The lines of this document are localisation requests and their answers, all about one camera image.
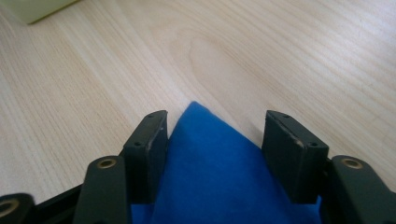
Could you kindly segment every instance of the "wood grain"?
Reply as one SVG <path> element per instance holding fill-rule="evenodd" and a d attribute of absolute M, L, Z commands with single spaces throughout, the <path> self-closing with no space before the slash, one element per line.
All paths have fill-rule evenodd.
<path fill-rule="evenodd" d="M 394 1 L 84 0 L 0 12 L 0 194 L 37 203 L 118 154 L 139 121 L 198 101 L 256 145 L 294 116 L 396 190 Z"/>

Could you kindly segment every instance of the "blue fabric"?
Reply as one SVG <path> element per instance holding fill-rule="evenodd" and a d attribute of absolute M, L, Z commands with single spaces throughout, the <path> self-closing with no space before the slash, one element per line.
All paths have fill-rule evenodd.
<path fill-rule="evenodd" d="M 134 224 L 320 223 L 318 205 L 291 204 L 260 149 L 198 103 L 170 137 L 156 203 L 133 205 L 133 217 Z"/>

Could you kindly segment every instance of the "blue towel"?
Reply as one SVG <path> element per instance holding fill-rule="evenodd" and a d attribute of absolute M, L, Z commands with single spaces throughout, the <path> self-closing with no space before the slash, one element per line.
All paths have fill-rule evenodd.
<path fill-rule="evenodd" d="M 134 224 L 320 223 L 318 204 L 290 203 L 260 149 L 195 102 L 169 139 L 156 203 L 132 209 Z"/>

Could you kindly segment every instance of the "tabletop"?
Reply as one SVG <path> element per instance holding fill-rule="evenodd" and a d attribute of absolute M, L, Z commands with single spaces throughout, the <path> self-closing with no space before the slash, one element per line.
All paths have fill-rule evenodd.
<path fill-rule="evenodd" d="M 258 147 L 266 110 L 396 190 L 396 2 L 82 0 L 31 25 L 0 10 L 0 194 L 43 202 L 197 101 Z"/>

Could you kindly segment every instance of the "light green container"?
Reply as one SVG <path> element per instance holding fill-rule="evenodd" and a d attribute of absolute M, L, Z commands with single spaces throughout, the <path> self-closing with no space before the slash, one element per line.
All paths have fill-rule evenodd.
<path fill-rule="evenodd" d="M 77 0 L 0 0 L 1 7 L 24 23 L 38 21 Z"/>

